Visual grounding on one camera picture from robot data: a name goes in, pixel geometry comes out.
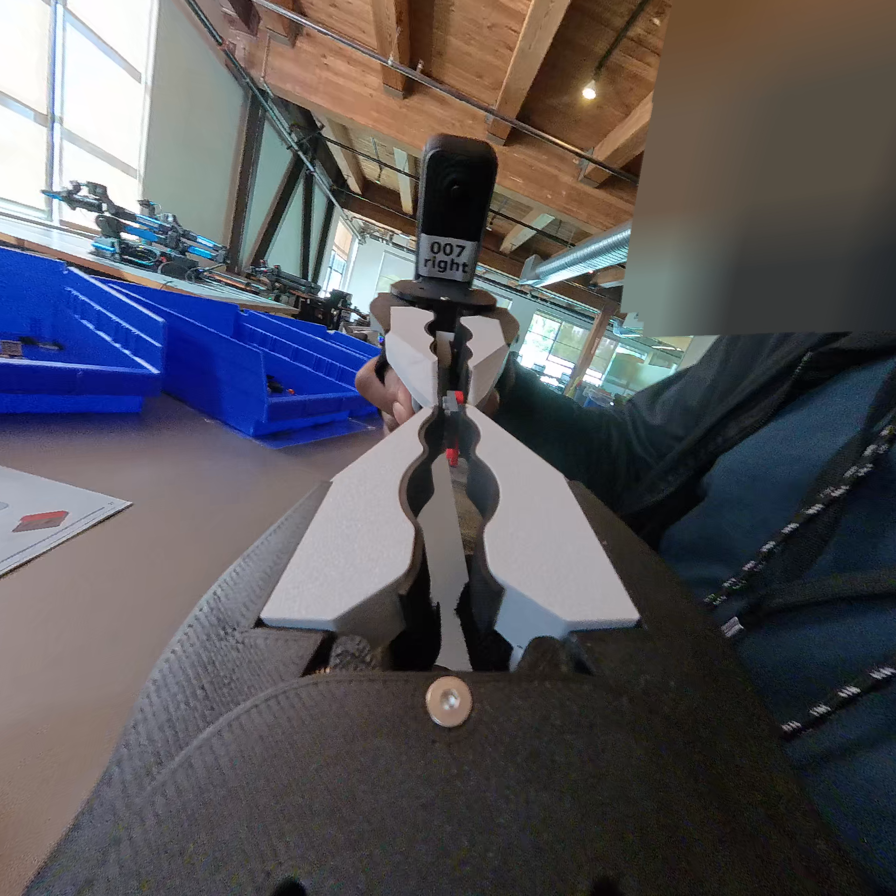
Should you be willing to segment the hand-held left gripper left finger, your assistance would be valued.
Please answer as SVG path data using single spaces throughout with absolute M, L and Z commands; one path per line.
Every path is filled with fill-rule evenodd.
M 421 409 L 332 478 L 260 621 L 351 635 L 397 653 L 439 653 L 441 608 L 420 515 L 442 415 Z

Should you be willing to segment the grey desk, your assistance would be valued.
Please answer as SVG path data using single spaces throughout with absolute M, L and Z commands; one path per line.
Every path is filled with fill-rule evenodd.
M 166 395 L 136 416 L 2 417 L 3 466 L 132 503 L 2 578 L 2 894 L 72 822 L 197 601 L 382 435 L 274 450 Z

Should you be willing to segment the row of blue robot arms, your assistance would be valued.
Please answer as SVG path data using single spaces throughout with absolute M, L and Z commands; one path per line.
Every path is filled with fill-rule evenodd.
M 272 301 L 328 330 L 370 325 L 369 316 L 353 308 L 347 293 L 334 290 L 321 297 L 319 286 L 286 273 L 279 265 L 250 266 L 245 276 L 227 273 L 225 245 L 185 228 L 173 213 L 159 211 L 150 200 L 139 200 L 140 211 L 135 212 L 114 203 L 105 185 L 77 181 L 63 189 L 43 189 L 41 194 L 70 210 L 94 215 L 99 236 L 91 246 L 99 257 L 170 279 L 227 287 L 251 299 Z

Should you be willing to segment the toy instruction booklet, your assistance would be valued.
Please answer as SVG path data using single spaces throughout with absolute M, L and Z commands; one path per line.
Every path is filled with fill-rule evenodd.
M 1 468 L 1 575 L 128 509 L 131 502 Z

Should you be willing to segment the person's right forearm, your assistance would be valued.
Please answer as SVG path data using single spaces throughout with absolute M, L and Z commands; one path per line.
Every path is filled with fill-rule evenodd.
M 489 397 L 489 413 L 534 454 L 579 482 L 624 521 L 633 524 L 648 543 L 689 510 L 688 492 L 649 501 L 647 481 L 680 438 L 662 409 L 686 373 L 679 371 L 636 393 L 619 407 L 583 408 L 544 384 L 511 353 L 498 385 Z

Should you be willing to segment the long wooden workbench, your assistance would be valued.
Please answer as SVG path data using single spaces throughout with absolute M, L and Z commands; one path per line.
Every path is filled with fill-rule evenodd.
M 239 308 L 290 318 L 297 318 L 299 315 L 296 308 L 284 306 L 272 300 L 252 297 L 248 293 L 231 287 L 191 283 L 140 270 L 124 263 L 106 260 L 91 252 L 91 240 L 84 233 L 61 230 L 41 222 L 5 213 L 1 215 L 1 241 L 3 245 L 11 248 L 53 258 L 85 272 L 115 281 L 205 297 L 230 303 Z

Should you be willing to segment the person's right hand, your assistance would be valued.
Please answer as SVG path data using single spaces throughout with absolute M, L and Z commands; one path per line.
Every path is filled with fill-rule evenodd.
M 358 370 L 355 387 L 380 412 L 386 433 L 395 431 L 416 413 L 407 386 L 382 354 Z

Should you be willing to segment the person's torso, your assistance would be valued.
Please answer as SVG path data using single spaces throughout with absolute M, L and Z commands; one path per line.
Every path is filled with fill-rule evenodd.
M 639 522 L 894 894 L 894 334 L 720 338 L 640 403 L 670 454 Z

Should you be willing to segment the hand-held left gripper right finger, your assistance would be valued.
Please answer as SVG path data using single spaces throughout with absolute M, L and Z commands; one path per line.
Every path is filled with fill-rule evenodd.
M 469 611 L 497 668 L 515 669 L 538 638 L 641 621 L 566 478 L 482 411 L 458 424 L 466 493 L 481 516 Z

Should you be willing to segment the silver ventilation duct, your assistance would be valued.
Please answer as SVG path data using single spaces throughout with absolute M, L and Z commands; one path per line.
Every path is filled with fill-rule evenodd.
M 633 220 L 629 219 L 549 259 L 532 255 L 524 263 L 518 281 L 523 286 L 545 287 L 624 265 L 628 259 L 632 227 Z

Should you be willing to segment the speckled hoodie drawstring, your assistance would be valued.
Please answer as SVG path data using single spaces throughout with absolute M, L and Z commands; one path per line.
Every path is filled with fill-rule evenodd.
M 737 638 L 755 621 L 770 600 L 771 588 L 757 589 L 757 580 L 776 563 L 780 574 L 801 579 L 827 550 L 844 515 L 848 499 L 871 476 L 894 444 L 894 409 L 867 424 L 847 442 L 823 470 L 823 487 L 811 487 L 782 528 L 763 543 L 754 556 L 703 599 L 709 610 L 731 610 L 734 599 L 743 599 L 740 610 L 731 611 L 721 625 L 727 640 Z
M 892 686 L 894 659 L 870 666 L 856 679 L 837 686 L 823 699 L 809 705 L 805 712 L 778 726 L 779 738 L 789 743 L 826 724 L 831 718 L 869 695 Z

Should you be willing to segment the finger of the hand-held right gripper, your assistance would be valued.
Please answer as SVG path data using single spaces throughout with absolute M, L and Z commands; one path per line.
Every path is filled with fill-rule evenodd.
M 385 351 L 416 406 L 442 409 L 449 384 L 449 338 L 437 329 L 434 311 L 392 308 Z
M 494 389 L 508 356 L 503 320 L 464 316 L 459 321 L 459 333 L 459 384 L 466 405 L 477 407 Z

